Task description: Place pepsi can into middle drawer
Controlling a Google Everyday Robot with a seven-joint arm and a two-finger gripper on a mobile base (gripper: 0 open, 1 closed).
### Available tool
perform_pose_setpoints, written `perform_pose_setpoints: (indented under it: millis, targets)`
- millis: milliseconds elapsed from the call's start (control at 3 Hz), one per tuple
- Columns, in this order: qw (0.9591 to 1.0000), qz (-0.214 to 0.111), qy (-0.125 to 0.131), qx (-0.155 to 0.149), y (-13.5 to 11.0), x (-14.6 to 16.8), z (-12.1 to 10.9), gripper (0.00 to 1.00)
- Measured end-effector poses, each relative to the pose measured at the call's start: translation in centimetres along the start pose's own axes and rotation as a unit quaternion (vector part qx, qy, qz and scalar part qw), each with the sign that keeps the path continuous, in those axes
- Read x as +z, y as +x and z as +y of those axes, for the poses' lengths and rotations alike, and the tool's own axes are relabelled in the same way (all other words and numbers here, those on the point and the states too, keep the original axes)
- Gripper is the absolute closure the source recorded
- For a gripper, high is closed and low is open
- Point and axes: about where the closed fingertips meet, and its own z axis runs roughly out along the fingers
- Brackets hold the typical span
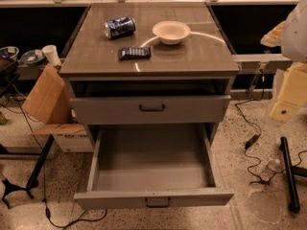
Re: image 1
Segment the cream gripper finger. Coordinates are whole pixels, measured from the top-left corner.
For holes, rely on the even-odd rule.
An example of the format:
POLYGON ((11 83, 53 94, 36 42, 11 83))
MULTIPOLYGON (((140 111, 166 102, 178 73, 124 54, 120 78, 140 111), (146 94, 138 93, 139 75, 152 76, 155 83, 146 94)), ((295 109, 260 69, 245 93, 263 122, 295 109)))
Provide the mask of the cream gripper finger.
POLYGON ((307 63, 294 62, 282 73, 282 82, 269 116, 279 123, 290 121, 307 104, 307 63))

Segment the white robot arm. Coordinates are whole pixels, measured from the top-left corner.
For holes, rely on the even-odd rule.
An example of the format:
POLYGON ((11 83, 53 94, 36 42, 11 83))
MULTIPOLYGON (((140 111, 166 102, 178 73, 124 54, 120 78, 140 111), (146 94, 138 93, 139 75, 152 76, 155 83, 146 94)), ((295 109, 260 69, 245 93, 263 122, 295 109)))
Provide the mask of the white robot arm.
POLYGON ((281 54, 293 62, 283 73, 269 118, 276 123, 290 121, 307 104, 307 0, 300 0, 287 18, 265 34, 260 43, 281 47, 281 54))

